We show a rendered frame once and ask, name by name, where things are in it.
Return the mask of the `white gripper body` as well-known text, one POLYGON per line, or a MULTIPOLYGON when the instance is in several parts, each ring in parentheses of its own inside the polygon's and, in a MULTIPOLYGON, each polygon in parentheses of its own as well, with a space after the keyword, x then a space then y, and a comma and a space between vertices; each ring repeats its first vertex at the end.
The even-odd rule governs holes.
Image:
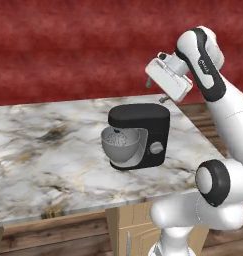
POLYGON ((154 58, 145 72, 175 102, 181 102, 193 87, 187 77, 189 68, 178 57, 154 58))

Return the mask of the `grey mixer knob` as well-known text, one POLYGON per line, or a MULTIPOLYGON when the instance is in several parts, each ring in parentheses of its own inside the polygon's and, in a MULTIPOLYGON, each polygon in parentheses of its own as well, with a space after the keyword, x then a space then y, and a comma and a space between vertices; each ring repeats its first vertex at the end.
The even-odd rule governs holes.
POLYGON ((163 151, 163 145, 160 142, 154 142, 150 146, 150 152, 152 154, 159 154, 163 151))

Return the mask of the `black stand mixer base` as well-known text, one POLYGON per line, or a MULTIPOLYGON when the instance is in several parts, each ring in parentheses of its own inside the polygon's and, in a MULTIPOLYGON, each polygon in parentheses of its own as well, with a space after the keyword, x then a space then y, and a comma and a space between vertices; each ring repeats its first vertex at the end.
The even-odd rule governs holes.
POLYGON ((147 130, 138 128, 140 135, 137 152, 127 162, 117 163, 110 161, 113 168, 120 171, 143 169, 161 165, 165 160, 166 147, 168 141, 169 129, 147 130), (163 151, 159 154, 152 154, 150 146, 154 142, 160 142, 163 145, 163 151))

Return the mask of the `grey mixing bowl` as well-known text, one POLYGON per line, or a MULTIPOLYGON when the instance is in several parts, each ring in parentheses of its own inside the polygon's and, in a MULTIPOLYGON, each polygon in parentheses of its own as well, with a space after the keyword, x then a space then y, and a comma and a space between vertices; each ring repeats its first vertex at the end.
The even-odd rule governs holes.
POLYGON ((101 133, 102 148, 114 162, 126 162, 136 153, 140 135, 137 129, 118 129, 112 126, 101 133))

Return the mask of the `tan wooden cabinet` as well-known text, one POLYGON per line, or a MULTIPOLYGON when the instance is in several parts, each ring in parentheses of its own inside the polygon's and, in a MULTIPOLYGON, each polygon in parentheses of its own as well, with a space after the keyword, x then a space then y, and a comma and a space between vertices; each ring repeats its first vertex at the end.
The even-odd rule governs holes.
POLYGON ((113 256, 127 256, 128 239, 130 256, 148 256, 161 234, 150 219, 151 206, 145 202, 106 210, 113 256))

